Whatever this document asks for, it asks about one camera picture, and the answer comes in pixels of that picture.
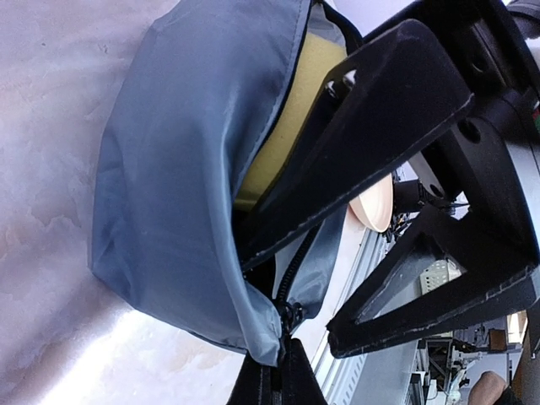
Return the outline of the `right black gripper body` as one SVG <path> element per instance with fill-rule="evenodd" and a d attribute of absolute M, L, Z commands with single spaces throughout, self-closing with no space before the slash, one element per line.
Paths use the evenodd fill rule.
<path fill-rule="evenodd" d="M 539 71 L 498 1 L 416 1 L 365 39 L 371 97 L 364 129 L 377 180 L 415 154 L 464 194 L 454 219 L 426 205 L 384 270 L 451 257 L 467 270 L 539 265 Z"/>

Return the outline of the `yellow sponge block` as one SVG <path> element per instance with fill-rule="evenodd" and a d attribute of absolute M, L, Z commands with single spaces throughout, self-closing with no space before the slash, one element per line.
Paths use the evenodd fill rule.
<path fill-rule="evenodd" d="M 346 48 L 308 33 L 289 95 L 267 140 L 251 163 L 234 208 L 251 210 L 284 166 L 326 75 L 347 56 Z"/>

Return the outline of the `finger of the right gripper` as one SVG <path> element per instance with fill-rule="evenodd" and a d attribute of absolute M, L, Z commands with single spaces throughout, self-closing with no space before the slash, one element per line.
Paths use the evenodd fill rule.
<path fill-rule="evenodd" d="M 250 269 L 464 118 L 473 93 L 435 33 L 407 19 L 324 78 L 277 178 L 240 224 Z"/>
<path fill-rule="evenodd" d="M 397 322 L 386 336 L 391 346 L 527 310 L 539 299 L 539 246 L 529 215 L 502 225 L 426 206 L 404 235 L 425 236 L 430 265 L 449 258 L 464 272 L 382 317 Z"/>

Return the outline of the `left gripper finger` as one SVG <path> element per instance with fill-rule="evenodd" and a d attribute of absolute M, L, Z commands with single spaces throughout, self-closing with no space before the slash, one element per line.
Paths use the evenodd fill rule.
<path fill-rule="evenodd" d="M 304 347 L 298 338 L 286 338 L 277 367 L 258 364 L 247 355 L 227 402 L 229 405 L 324 405 Z"/>

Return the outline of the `grey zip pouch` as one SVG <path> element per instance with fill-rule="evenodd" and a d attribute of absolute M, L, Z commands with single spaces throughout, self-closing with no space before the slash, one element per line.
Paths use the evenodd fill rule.
<path fill-rule="evenodd" d="M 278 362 L 281 319 L 246 282 L 233 201 L 272 131 L 308 34 L 362 41 L 321 1 L 182 1 L 146 32 L 105 126 L 91 270 L 134 309 Z"/>

